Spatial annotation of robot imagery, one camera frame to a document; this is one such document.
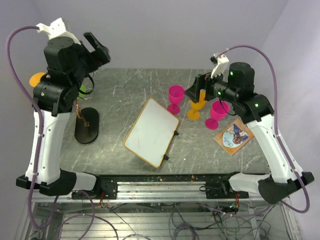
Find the pink wine glass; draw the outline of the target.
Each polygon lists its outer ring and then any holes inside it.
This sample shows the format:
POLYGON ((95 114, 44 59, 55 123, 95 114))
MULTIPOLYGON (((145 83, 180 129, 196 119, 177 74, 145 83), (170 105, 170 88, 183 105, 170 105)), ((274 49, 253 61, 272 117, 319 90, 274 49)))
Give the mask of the pink wine glass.
POLYGON ((173 115, 177 115, 180 112, 179 104, 183 101, 185 96, 185 90, 181 85, 172 85, 168 89, 168 100, 170 104, 167 106, 167 110, 173 115))
POLYGON ((229 105, 224 102, 217 100, 215 101, 210 109, 210 118, 205 121, 205 126, 210 130, 215 130, 219 127, 219 121, 222 120, 229 112, 229 105))

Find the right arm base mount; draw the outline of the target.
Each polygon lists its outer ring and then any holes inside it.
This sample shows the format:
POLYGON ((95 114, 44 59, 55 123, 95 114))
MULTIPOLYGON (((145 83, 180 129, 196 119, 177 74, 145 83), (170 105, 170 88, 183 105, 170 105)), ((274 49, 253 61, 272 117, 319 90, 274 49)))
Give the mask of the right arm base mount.
POLYGON ((229 174, 214 174, 210 181, 206 181, 204 185, 199 187, 199 191, 205 193, 207 199, 248 199, 249 193, 245 191, 235 191, 229 183, 229 179, 237 171, 229 174))

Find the green wine glass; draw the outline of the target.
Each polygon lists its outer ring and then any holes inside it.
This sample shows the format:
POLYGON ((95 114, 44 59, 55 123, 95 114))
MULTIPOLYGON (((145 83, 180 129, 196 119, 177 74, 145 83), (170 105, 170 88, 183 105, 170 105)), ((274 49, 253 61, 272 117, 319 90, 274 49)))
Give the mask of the green wine glass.
POLYGON ((82 84, 78 92, 78 98, 83 98, 86 92, 87 92, 87 88, 84 84, 82 84))

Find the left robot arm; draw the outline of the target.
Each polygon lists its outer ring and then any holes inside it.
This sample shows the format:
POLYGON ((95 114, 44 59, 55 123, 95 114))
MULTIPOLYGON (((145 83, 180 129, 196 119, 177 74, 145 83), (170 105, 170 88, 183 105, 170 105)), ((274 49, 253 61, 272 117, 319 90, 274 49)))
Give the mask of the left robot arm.
POLYGON ((91 32, 83 35, 94 51, 89 52, 82 42, 76 43, 67 36, 50 39, 44 48, 47 72, 33 89, 32 99, 37 104, 34 138, 28 169, 16 179, 16 186, 20 188, 34 187, 46 196, 64 196, 84 190, 91 199, 102 193, 100 176, 60 168, 65 127, 73 103, 81 93, 83 80, 111 60, 108 48, 91 32))

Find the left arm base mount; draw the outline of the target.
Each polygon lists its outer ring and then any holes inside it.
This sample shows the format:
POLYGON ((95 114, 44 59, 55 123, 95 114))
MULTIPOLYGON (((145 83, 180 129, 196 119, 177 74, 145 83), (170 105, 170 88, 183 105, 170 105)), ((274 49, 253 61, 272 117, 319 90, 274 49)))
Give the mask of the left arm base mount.
POLYGON ((83 200, 87 198, 86 193, 91 199, 115 200, 118 193, 118 184, 107 175, 94 175, 94 177, 96 181, 93 189, 73 190, 71 198, 73 200, 83 200))

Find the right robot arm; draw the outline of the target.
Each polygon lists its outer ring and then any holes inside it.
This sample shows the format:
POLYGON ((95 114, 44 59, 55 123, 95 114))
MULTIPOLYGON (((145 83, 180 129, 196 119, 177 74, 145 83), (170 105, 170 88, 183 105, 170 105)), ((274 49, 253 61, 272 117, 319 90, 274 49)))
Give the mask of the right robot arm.
POLYGON ((250 192, 259 194, 269 204, 276 204, 313 182, 314 176, 292 160, 277 130, 276 113, 270 101, 254 92, 254 78, 255 71, 248 63, 235 62, 229 66, 227 81, 222 73, 199 74, 184 93, 194 103, 199 102, 201 90, 205 90, 206 101, 218 98, 230 103, 234 113, 253 133, 269 165, 269 175, 229 174, 227 182, 220 186, 221 194, 231 198, 237 192, 250 192))

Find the orange wine glass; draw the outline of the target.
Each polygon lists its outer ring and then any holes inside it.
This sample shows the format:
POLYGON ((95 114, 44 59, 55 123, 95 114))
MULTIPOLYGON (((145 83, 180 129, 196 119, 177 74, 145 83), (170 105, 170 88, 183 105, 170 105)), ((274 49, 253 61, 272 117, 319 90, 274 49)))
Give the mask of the orange wine glass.
POLYGON ((189 109, 187 111, 187 117, 190 120, 198 120, 200 118, 200 110, 204 108, 205 104, 206 104, 206 100, 205 100, 205 96, 206 96, 206 92, 204 90, 200 91, 200 96, 199 96, 199 102, 194 103, 192 100, 190 100, 190 107, 191 109, 189 109))
POLYGON ((41 81, 41 78, 43 76, 45 76, 46 73, 45 72, 38 72, 38 73, 35 73, 34 75, 32 75, 29 79, 29 85, 33 88, 35 88, 37 86, 37 84, 40 83, 41 81))

